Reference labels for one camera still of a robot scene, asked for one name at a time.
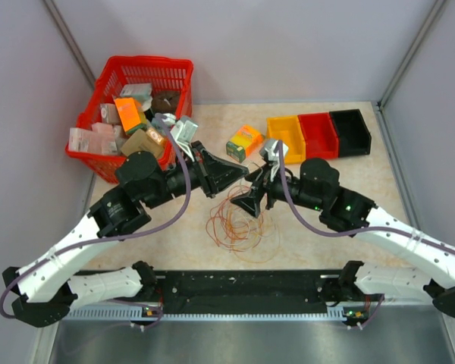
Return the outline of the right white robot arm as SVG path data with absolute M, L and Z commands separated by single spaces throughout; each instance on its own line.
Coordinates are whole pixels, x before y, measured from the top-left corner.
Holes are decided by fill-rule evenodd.
M 248 192 L 231 202 L 253 217 L 275 202 L 286 202 L 296 218 L 307 226 L 298 207 L 319 213 L 326 231 L 310 230 L 324 237 L 353 237 L 387 250 L 408 262 L 406 268 L 389 268 L 349 261 L 335 282 L 322 288 L 329 302 L 356 301 L 364 296 L 401 298 L 430 303 L 455 319 L 455 246 L 443 243 L 386 212 L 370 198 L 342 187 L 339 173 L 324 159 L 311 158 L 300 166 L 300 175 L 272 171 L 272 162 L 247 176 Z

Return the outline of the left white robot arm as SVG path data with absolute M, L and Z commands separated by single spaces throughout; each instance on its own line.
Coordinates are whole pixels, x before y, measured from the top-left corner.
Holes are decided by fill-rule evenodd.
M 128 156 L 115 172 L 118 185 L 64 238 L 29 265 L 3 271 L 0 315 L 43 328 L 90 304 L 154 300 L 158 278 L 145 262 L 99 273 L 83 267 L 125 240 L 170 227 L 185 213 L 196 188 L 213 198 L 249 173 L 245 166 L 212 155 L 200 142 L 192 147 L 192 161 L 180 156 L 177 166 L 167 171 L 151 152 Z

